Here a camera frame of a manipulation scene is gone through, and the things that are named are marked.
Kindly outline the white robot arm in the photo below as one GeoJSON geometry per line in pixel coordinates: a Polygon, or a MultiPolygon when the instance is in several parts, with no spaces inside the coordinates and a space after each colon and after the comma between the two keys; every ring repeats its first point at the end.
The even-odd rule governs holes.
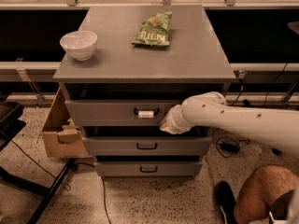
{"type": "Polygon", "coordinates": [[[172,107],[160,129],[182,134],[195,126],[220,128],[299,157],[298,111],[228,106],[221,93],[212,91],[172,107]]]}

